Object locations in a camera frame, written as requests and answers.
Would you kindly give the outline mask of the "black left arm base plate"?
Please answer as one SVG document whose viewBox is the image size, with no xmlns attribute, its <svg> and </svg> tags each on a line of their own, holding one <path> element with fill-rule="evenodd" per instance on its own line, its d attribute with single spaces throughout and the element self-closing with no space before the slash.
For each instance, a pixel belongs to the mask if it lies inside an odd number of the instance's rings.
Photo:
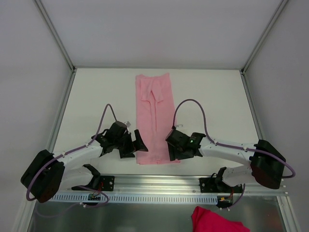
<svg viewBox="0 0 309 232">
<path fill-rule="evenodd" d="M 114 189 L 115 176 L 111 175 L 100 175 L 94 176 L 87 185 L 83 187 L 89 188 L 91 190 L 101 190 L 101 191 L 113 191 Z"/>
</svg>

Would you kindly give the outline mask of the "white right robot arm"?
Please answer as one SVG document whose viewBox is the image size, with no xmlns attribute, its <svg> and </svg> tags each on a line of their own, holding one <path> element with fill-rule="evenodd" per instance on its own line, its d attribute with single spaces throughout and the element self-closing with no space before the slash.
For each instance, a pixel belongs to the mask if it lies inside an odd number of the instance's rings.
<svg viewBox="0 0 309 232">
<path fill-rule="evenodd" d="M 166 137 L 171 161 L 194 157 L 215 157 L 239 163 L 238 167 L 222 167 L 214 186 L 219 192 L 241 184 L 258 183 L 268 189 L 279 189 L 285 158 L 267 141 L 257 144 L 223 146 L 205 134 L 194 132 L 188 136 L 173 129 Z"/>
</svg>

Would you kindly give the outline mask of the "pink t shirt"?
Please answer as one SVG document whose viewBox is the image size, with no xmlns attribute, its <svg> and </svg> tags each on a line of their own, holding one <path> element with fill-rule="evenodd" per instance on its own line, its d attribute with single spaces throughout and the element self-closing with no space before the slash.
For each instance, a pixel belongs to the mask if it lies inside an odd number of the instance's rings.
<svg viewBox="0 0 309 232">
<path fill-rule="evenodd" d="M 136 76 L 136 123 L 141 138 L 148 148 L 138 151 L 139 165 L 179 163 L 171 161 L 165 141 L 173 126 L 175 105 L 169 73 L 162 76 Z"/>
</svg>

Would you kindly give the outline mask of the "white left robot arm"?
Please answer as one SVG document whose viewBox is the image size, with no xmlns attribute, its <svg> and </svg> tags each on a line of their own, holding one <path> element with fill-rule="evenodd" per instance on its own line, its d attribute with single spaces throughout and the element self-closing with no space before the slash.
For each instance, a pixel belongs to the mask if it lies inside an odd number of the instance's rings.
<svg viewBox="0 0 309 232">
<path fill-rule="evenodd" d="M 27 188 L 27 200 L 44 203 L 64 189 L 102 190 L 106 184 L 91 160 L 115 149 L 122 159 L 133 158 L 137 151 L 147 152 L 139 130 L 134 134 L 133 139 L 127 124 L 116 121 L 109 129 L 92 136 L 89 143 L 71 151 L 40 151 L 21 177 L 21 184 Z"/>
</svg>

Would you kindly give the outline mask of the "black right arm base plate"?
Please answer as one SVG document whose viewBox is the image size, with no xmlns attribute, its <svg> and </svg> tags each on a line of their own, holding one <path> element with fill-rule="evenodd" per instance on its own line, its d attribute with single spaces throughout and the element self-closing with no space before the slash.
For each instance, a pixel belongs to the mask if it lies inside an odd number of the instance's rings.
<svg viewBox="0 0 309 232">
<path fill-rule="evenodd" d="M 215 182 L 215 178 L 202 177 L 199 179 L 199 187 L 201 193 L 242 193 L 242 185 L 230 187 L 223 182 Z"/>
</svg>

